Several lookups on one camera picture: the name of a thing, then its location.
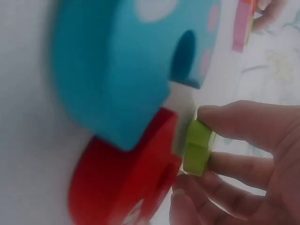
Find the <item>finger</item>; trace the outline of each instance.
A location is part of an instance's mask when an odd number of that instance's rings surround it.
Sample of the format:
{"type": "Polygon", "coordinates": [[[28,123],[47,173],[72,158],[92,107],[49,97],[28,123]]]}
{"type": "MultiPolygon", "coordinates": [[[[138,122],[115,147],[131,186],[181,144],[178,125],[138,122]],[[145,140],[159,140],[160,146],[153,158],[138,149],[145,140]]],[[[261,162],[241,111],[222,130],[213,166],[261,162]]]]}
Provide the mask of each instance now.
{"type": "Polygon", "coordinates": [[[170,225],[200,225],[192,200],[177,189],[171,197],[170,225]]]}
{"type": "Polygon", "coordinates": [[[285,5],[285,0],[273,0],[266,7],[261,17],[254,20],[253,31],[261,30],[273,23],[280,15],[285,5]]]}
{"type": "Polygon", "coordinates": [[[261,15],[263,14],[263,10],[261,10],[259,7],[256,8],[256,12],[261,14],[261,15]]]}
{"type": "Polygon", "coordinates": [[[225,106],[203,106],[198,119],[221,136],[245,140],[275,153],[286,135],[300,127],[300,107],[238,101],[225,106]]]}
{"type": "Polygon", "coordinates": [[[183,189],[192,200],[198,218],[205,225],[243,225],[245,221],[234,218],[214,205],[205,195],[204,191],[189,175],[178,176],[174,188],[183,189]]]}
{"type": "Polygon", "coordinates": [[[213,152],[208,168],[217,174],[235,178],[248,186],[266,190],[275,166],[271,158],[213,152]]]}
{"type": "Polygon", "coordinates": [[[262,196],[234,187],[208,170],[202,177],[195,177],[195,180],[211,200],[238,218],[248,219],[257,212],[263,202],[262,196]]]}

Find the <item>white surface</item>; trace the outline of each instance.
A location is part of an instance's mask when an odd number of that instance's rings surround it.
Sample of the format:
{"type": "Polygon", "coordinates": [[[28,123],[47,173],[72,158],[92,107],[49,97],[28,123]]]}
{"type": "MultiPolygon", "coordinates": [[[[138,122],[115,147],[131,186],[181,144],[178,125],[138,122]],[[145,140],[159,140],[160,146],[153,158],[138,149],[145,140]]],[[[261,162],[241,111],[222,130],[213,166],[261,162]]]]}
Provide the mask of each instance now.
{"type": "MultiPolygon", "coordinates": [[[[234,94],[241,57],[231,51],[236,3],[223,0],[217,47],[203,89],[185,92],[194,96],[196,105],[223,105],[234,94]]],[[[49,86],[47,37],[53,9],[53,0],[0,1],[3,225],[72,224],[66,203],[68,185],[90,134],[65,115],[49,86]]],[[[169,103],[182,109],[178,98],[169,99],[169,103]]],[[[169,205],[168,197],[154,224],[168,224],[169,205]]]]}

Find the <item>hole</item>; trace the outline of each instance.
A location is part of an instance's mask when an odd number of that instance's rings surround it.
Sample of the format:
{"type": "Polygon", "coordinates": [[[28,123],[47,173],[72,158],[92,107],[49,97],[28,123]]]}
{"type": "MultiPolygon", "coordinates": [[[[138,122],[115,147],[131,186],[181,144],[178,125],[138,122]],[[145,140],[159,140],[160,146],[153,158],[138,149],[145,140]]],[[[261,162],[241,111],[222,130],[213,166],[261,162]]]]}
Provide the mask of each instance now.
{"type": "Polygon", "coordinates": [[[171,80],[186,84],[195,58],[196,37],[187,30],[180,38],[171,64],[171,80]]]}

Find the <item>stacking toy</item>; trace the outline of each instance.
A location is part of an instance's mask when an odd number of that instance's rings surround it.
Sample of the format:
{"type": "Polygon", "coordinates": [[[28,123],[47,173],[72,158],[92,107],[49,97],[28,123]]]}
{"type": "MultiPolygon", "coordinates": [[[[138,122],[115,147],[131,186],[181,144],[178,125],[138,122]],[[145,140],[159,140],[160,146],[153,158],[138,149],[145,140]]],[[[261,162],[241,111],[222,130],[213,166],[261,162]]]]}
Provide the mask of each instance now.
{"type": "Polygon", "coordinates": [[[169,95],[203,83],[219,0],[63,0],[52,42],[65,108],[102,140],[131,151],[169,95]]]}
{"type": "Polygon", "coordinates": [[[183,170],[201,176],[209,160],[216,133],[198,120],[193,121],[187,132],[183,170]]]}
{"type": "Polygon", "coordinates": [[[220,0],[61,2],[53,82],[67,112],[95,134],[70,185],[76,225],[138,225],[154,215],[182,163],[173,143],[185,121],[177,127],[177,112],[163,108],[169,85],[201,87],[219,12],[220,0]]]}

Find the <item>green block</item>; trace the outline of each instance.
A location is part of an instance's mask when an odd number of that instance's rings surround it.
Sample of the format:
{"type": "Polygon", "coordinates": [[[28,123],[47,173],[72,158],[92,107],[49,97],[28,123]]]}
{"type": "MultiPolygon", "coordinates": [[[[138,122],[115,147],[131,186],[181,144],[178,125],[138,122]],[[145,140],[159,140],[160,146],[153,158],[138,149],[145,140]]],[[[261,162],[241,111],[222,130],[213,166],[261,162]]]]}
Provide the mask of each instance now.
{"type": "Polygon", "coordinates": [[[194,120],[189,125],[187,131],[187,143],[207,147],[210,141],[211,130],[205,124],[194,120]]]}
{"type": "Polygon", "coordinates": [[[183,170],[201,176],[210,157],[216,134],[198,120],[193,121],[187,132],[183,170]]]}
{"type": "Polygon", "coordinates": [[[210,157],[210,151],[205,147],[187,145],[183,160],[183,170],[187,173],[201,176],[210,157]]]}

